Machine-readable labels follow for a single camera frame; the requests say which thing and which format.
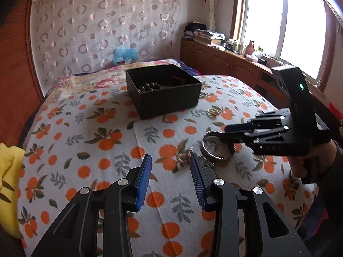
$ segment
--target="black box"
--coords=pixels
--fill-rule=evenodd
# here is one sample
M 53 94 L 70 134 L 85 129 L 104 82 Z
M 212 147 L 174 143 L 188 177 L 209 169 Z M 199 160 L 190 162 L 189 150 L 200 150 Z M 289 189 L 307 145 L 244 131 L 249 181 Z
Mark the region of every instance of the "black box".
M 185 81 L 184 85 L 177 79 Z M 156 82 L 167 89 L 159 89 L 139 93 L 137 88 L 145 83 Z M 198 104 L 201 82 L 177 67 L 176 65 L 161 65 L 128 69 L 126 84 L 130 97 L 142 120 L 160 116 Z

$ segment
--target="floral blanket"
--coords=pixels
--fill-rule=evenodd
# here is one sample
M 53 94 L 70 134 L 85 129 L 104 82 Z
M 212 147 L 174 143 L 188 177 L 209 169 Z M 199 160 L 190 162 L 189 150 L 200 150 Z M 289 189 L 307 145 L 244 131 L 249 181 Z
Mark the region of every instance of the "floral blanket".
M 65 77 L 50 91 L 27 137 L 20 174 L 18 221 L 28 257 L 80 188 L 107 188 L 140 166 L 145 153 L 153 159 L 146 201 L 139 213 L 128 214 L 133 256 L 209 254 L 215 213 L 205 213 L 198 205 L 184 162 L 186 150 L 193 147 L 200 155 L 199 142 L 207 130 L 223 130 L 274 107 L 233 77 L 198 76 L 202 91 L 195 108 L 142 121 L 126 90 L 125 70 L 164 64 L 177 65 L 163 60 Z M 210 108 L 224 111 L 211 119 L 206 115 Z M 218 141 L 206 146 L 221 154 Z M 246 190 L 260 186 L 297 228 L 317 192 L 315 185 L 304 186 L 295 178 L 286 157 L 254 155 L 241 144 L 235 148 L 231 161 L 215 168 L 217 175 Z M 239 217 L 240 256 L 244 256 L 241 213 Z

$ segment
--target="yellow cloth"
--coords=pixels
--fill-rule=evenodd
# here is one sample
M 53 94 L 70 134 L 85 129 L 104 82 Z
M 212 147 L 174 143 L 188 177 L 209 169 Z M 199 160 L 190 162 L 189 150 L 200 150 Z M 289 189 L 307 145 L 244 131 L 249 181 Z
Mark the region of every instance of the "yellow cloth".
M 0 224 L 11 236 L 20 239 L 17 216 L 19 172 L 25 151 L 0 144 Z

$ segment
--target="blue plastic bag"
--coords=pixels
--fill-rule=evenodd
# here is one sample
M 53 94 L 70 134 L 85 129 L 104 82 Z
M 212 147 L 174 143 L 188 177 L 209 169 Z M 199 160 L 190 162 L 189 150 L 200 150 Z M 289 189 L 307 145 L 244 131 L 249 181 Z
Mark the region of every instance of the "blue plastic bag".
M 116 66 L 121 61 L 137 60 L 138 53 L 135 49 L 117 49 L 113 56 L 113 64 Z

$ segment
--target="metal bangle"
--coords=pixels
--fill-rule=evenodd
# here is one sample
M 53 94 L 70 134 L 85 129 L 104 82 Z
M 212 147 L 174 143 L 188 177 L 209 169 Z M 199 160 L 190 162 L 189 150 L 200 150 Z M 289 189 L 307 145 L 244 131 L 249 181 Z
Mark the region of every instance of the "metal bangle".
M 215 109 L 207 109 L 206 115 L 209 118 L 215 118 L 220 114 L 218 110 Z
M 223 133 L 219 132 L 219 131 L 208 131 L 205 133 L 205 135 L 201 141 L 200 151 L 201 151 L 203 157 L 205 157 L 207 160 L 209 160 L 213 164 L 217 164 L 217 163 L 221 163 L 221 162 L 228 162 L 232 159 L 232 157 L 235 153 L 235 146 L 233 143 L 227 144 L 229 152 L 230 152 L 230 156 L 228 158 L 216 157 L 215 155 L 211 154 L 209 151 L 206 150 L 204 140 L 209 136 L 216 136 L 216 137 L 220 138 L 220 135 L 222 135 L 222 134 Z

